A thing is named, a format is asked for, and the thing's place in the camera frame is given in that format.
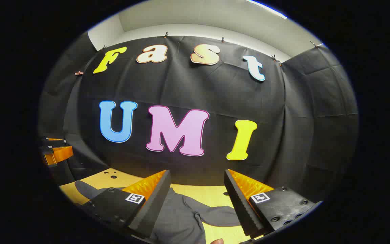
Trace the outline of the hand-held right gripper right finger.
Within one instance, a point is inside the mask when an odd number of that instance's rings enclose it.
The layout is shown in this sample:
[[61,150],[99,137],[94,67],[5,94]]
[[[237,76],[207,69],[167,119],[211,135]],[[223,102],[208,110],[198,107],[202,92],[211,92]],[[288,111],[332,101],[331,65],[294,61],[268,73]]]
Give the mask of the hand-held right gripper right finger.
[[226,169],[223,183],[245,235],[252,238],[278,232],[317,207],[291,188],[272,188]]

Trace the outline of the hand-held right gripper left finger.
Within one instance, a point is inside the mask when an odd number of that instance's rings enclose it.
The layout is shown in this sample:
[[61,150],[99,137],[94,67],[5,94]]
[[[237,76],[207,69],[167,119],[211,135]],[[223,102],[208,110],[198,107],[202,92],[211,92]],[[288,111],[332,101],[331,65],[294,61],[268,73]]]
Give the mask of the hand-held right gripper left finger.
[[163,170],[123,189],[109,187],[80,208],[115,232],[147,239],[153,232],[170,181],[170,171]]

